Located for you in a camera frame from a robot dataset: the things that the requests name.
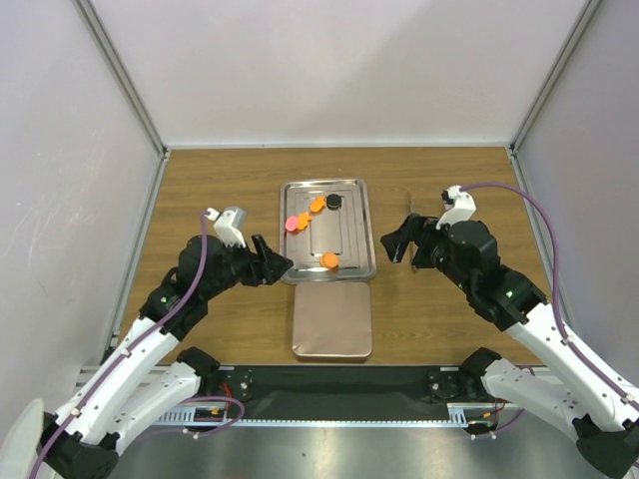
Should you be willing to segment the metal tongs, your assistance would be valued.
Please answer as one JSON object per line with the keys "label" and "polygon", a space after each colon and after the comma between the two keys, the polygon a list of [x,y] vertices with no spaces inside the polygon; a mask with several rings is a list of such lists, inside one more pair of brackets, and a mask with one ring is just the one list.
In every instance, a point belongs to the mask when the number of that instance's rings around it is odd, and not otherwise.
{"label": "metal tongs", "polygon": [[[406,208],[407,208],[407,213],[412,216],[413,215],[413,200],[412,200],[412,194],[411,192],[408,192],[406,194]],[[409,259],[409,265],[410,265],[410,269],[411,272],[413,274],[417,274],[418,273],[418,269],[417,267],[413,264],[413,260],[414,260],[414,256],[416,253],[416,246],[414,243],[413,238],[413,232],[410,232],[410,240],[408,242],[408,246],[407,246],[407,253],[408,253],[408,259]]]}

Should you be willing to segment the brown tin lid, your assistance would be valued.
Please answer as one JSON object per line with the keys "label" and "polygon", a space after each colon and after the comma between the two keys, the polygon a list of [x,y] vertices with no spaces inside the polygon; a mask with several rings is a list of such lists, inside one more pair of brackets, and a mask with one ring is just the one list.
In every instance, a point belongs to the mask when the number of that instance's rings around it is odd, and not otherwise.
{"label": "brown tin lid", "polygon": [[369,285],[355,281],[298,284],[292,351],[304,361],[366,361],[372,353]]}

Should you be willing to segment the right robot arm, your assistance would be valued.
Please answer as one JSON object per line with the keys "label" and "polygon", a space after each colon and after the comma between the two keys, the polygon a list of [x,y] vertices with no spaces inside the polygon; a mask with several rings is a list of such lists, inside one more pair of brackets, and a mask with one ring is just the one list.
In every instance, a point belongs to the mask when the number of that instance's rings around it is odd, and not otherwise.
{"label": "right robot arm", "polygon": [[410,243],[412,265],[435,268],[465,295],[483,319],[523,344],[558,378],[550,384],[480,348],[463,363],[461,393],[473,401],[506,399],[563,432],[582,457],[609,478],[622,478],[638,460],[638,387],[622,378],[563,320],[523,273],[501,263],[495,237],[478,221],[440,227],[409,215],[381,238],[393,263]]}

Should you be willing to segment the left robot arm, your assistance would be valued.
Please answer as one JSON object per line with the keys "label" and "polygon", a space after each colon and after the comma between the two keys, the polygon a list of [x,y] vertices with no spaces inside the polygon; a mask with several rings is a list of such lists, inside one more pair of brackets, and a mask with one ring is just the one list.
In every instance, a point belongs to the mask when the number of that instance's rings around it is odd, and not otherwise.
{"label": "left robot arm", "polygon": [[219,363],[198,347],[183,350],[145,388],[141,380],[208,314],[211,299],[237,284],[257,287],[280,280],[292,267],[260,235],[253,246],[191,238],[148,296],[129,332],[91,379],[55,412],[43,415],[38,456],[64,478],[105,478],[119,457],[160,415],[188,400],[208,400],[220,387]]}

